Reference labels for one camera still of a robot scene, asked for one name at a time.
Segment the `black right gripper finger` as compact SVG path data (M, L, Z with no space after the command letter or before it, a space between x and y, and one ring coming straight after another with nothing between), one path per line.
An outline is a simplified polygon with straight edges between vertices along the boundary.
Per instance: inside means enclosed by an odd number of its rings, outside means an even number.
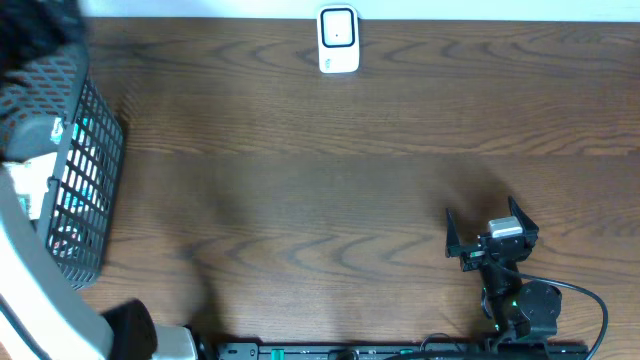
M512 216L519 221L523 235L526 238L537 238L539 227L537 224L520 208L513 196L508 197L509 210Z
M453 212L449 208L446 209L446 222L446 257L459 257L461 246L460 238L458 236L456 225L454 222Z

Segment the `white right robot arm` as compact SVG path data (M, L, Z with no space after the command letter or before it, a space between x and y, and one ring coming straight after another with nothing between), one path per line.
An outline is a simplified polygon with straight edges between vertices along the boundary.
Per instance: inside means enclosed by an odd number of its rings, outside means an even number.
M496 335L487 341L495 352L508 344L544 343L557 334L561 312L560 290L540 280L523 281L518 264L532 253L539 227L508 199L510 215L488 222L488 231L472 244L460 240L453 212L446 211L448 258L460 260L464 272L479 271L483 282L481 306L496 325Z

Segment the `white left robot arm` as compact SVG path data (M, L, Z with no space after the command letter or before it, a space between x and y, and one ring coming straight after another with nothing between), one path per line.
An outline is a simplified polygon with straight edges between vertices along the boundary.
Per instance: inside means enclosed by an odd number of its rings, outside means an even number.
M1 342L14 359L201 359L184 326L80 296L104 260L124 129L88 74L75 1L1 5Z

